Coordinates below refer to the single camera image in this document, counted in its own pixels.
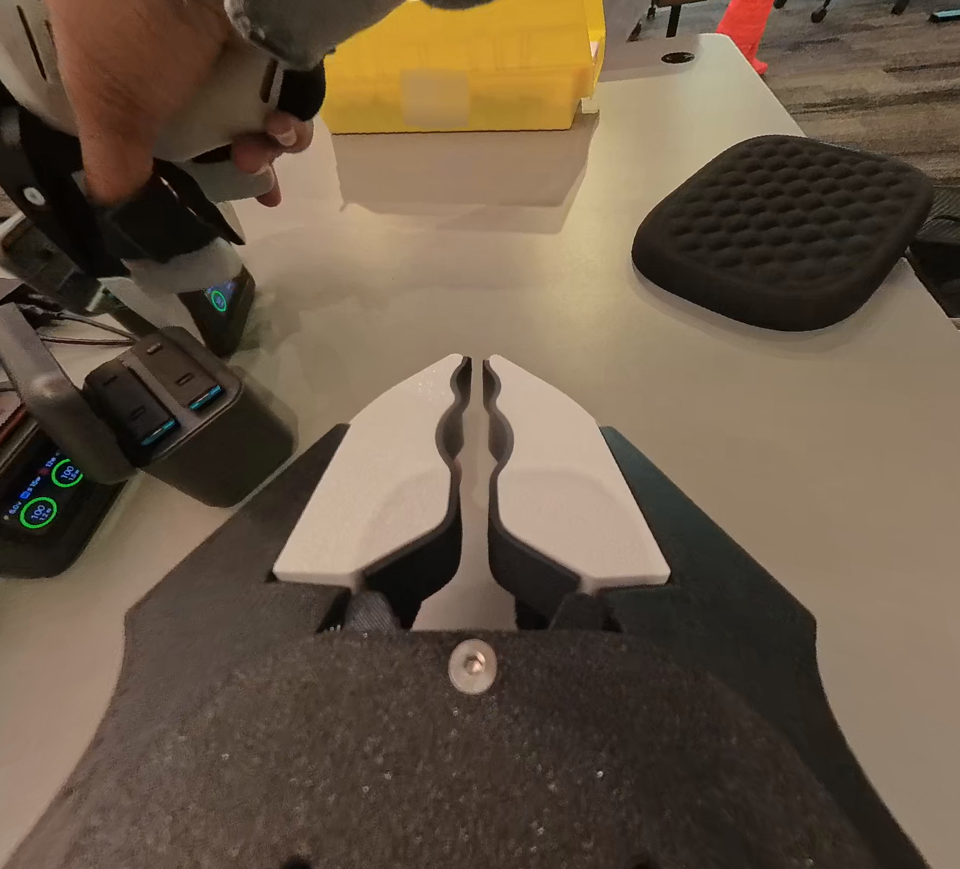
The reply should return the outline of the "orange traffic cone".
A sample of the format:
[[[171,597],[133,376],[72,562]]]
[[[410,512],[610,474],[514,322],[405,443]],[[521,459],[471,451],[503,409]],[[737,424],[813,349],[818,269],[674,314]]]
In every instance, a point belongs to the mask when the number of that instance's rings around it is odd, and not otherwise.
[[[759,58],[759,48],[775,0],[730,0],[715,33],[729,39],[760,77],[767,63]]]

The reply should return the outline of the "yellow plastic bin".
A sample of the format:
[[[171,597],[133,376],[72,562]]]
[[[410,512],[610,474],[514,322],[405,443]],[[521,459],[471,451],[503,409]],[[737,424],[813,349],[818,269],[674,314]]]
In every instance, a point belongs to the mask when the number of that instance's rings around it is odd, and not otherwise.
[[[564,131],[594,94],[603,0],[407,0],[325,57],[333,135]]]

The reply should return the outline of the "black battery charger case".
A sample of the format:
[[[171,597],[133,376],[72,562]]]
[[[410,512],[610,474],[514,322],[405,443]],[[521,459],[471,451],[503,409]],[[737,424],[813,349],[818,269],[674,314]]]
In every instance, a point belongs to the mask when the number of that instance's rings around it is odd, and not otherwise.
[[[14,390],[42,431],[94,482],[114,485],[143,473],[199,503],[228,508],[294,453],[296,427],[274,410],[270,395],[180,326],[137,339],[78,387],[17,307],[3,305],[1,315],[2,367]],[[222,384],[222,396],[197,412],[178,405],[144,365],[145,351],[157,343],[196,360]],[[121,442],[98,399],[98,377],[113,360],[134,371],[180,423],[143,458]]]
[[[225,280],[176,295],[198,331],[199,340],[217,357],[235,353],[246,332],[257,285],[246,265]]]
[[[90,492],[88,476],[41,430],[14,443],[2,461],[2,577],[61,573],[78,552]]]

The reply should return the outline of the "black honeycomb cushion pad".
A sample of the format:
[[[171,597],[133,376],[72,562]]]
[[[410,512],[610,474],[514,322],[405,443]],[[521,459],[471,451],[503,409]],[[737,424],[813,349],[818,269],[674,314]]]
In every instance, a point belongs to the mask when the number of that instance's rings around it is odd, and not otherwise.
[[[630,250],[650,284],[728,320],[817,332],[861,310],[933,208],[916,167],[794,135],[743,140],[657,203]]]

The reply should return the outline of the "person's right hand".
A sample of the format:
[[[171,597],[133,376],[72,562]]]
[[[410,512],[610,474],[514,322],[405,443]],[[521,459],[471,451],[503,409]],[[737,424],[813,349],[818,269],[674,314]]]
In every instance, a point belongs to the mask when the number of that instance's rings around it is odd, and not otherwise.
[[[47,0],[88,190],[114,207],[153,178],[163,129],[237,41],[223,0]]]

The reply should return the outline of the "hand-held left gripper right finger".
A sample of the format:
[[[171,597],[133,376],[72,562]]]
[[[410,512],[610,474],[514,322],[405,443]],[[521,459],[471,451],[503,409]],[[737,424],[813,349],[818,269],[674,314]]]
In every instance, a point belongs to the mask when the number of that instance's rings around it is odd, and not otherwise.
[[[503,355],[484,361],[490,571],[510,593],[662,586],[653,531],[594,417]]]

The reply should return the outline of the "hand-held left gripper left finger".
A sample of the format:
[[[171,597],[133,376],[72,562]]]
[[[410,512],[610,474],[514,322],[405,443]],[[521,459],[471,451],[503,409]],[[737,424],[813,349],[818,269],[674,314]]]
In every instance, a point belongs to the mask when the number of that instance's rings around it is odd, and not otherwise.
[[[470,359],[451,353],[378,395],[349,423],[272,573],[362,582],[441,532],[459,502]]]

